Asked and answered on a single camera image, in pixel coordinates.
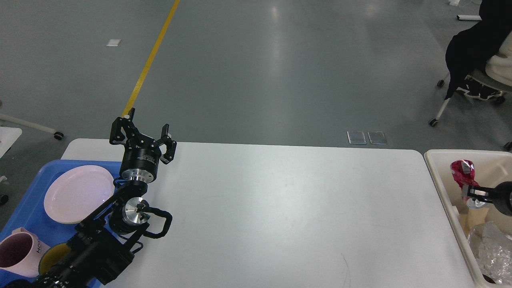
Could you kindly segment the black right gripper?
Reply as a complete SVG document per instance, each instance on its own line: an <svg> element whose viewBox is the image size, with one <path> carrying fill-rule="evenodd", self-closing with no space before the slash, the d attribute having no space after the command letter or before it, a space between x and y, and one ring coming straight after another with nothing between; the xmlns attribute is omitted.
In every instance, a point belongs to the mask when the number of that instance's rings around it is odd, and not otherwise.
<svg viewBox="0 0 512 288"><path fill-rule="evenodd" d="M494 202L494 207L503 215L512 216L511 204L512 183L503 182L495 188L467 186L467 201Z"/></svg>

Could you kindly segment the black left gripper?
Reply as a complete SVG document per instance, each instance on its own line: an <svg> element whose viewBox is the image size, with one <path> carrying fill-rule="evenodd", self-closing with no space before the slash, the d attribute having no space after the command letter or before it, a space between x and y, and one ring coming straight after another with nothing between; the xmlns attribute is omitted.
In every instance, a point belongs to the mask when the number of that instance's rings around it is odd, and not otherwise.
<svg viewBox="0 0 512 288"><path fill-rule="evenodd" d="M177 142L169 133L169 124L162 127L161 137L156 140L156 149L145 149L143 135L133 123L135 108L126 115L117 117L110 129L108 142L124 147L119 175L124 180L139 180L147 184L157 178L159 161L167 165L174 160Z"/></svg>

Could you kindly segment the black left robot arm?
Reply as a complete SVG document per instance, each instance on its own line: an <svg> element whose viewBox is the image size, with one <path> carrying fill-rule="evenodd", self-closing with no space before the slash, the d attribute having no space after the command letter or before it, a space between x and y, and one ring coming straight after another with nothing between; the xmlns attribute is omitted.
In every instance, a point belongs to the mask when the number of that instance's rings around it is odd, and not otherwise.
<svg viewBox="0 0 512 288"><path fill-rule="evenodd" d="M177 142L162 127L160 139L141 133L133 123L135 108L117 117L109 142L124 146L119 176L113 180L114 193L76 226L62 259L37 276L33 282L17 279L8 288L86 288L97 279L101 284L115 280L143 249L141 237L164 237L172 223L168 211L151 207L143 195L157 178L158 164L173 161Z"/></svg>

